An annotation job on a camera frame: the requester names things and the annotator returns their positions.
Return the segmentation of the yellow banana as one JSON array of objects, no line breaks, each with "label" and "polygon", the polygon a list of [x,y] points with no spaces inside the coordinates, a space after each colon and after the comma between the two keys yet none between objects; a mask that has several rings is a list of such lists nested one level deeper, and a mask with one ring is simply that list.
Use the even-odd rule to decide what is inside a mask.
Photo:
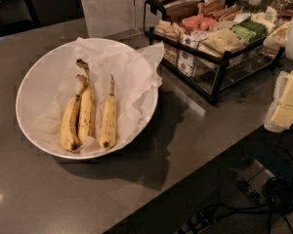
[{"label": "yellow banana", "polygon": [[87,78],[78,74],[76,79],[80,82],[79,90],[70,99],[62,117],[60,141],[63,149],[74,152],[80,146],[80,140],[77,135],[77,120],[81,104],[81,95],[85,90]]},{"label": "yellow banana", "polygon": [[81,104],[78,121],[78,138],[84,142],[87,137],[92,137],[95,132],[95,102],[94,91],[90,79],[90,69],[88,63],[82,59],[78,59],[76,64],[85,70],[86,87],[81,95]]},{"label": "yellow banana", "polygon": [[114,78],[110,76],[109,94],[105,100],[100,133],[100,146],[103,149],[112,148],[116,140],[116,98],[114,95],[114,84]]}]

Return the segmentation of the green tea packets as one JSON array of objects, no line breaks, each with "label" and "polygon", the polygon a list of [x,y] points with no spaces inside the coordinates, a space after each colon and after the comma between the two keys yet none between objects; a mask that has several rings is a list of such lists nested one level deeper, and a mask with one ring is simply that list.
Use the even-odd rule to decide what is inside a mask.
[{"label": "green tea packets", "polygon": [[243,39],[246,44],[266,36],[268,32],[263,24],[251,19],[233,25],[230,30]]}]

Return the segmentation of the white creamer cups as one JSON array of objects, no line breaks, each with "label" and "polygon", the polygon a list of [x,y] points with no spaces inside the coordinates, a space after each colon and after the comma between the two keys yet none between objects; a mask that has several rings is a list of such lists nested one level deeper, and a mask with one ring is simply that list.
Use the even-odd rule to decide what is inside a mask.
[{"label": "white creamer cups", "polygon": [[[198,32],[188,35],[185,34],[182,38],[182,44],[197,50],[199,42],[205,39],[204,33],[199,30]],[[194,63],[196,56],[187,51],[180,50],[178,57],[178,69],[183,72],[187,77],[191,77],[194,72]]]}]

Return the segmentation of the pink sweetener packets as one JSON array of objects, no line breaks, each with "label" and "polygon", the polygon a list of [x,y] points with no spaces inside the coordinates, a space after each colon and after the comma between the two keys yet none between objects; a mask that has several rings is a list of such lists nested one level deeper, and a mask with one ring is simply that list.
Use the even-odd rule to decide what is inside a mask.
[{"label": "pink sweetener packets", "polygon": [[206,18],[202,14],[182,20],[182,26],[191,30],[207,30],[211,25],[216,23],[217,21],[215,19]]}]

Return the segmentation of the black power strip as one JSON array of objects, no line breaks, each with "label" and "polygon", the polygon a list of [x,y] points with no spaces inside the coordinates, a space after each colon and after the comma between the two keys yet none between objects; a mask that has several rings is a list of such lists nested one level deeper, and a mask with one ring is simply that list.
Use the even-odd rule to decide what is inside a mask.
[{"label": "black power strip", "polygon": [[194,212],[174,234],[200,234],[216,222],[214,215],[215,210]]}]

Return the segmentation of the white paper bag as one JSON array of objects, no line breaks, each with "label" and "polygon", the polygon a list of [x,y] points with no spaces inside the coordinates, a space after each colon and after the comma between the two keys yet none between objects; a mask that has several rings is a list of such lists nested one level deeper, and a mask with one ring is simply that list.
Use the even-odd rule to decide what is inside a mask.
[{"label": "white paper bag", "polygon": [[106,37],[134,28],[134,0],[81,0],[90,37]]}]

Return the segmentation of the black appliance with blue light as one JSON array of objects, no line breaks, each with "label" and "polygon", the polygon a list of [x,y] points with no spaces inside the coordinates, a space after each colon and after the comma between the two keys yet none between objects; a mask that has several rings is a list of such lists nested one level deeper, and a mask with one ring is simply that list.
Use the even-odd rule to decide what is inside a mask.
[{"label": "black appliance with blue light", "polygon": [[0,0],[0,37],[39,26],[31,0]]}]

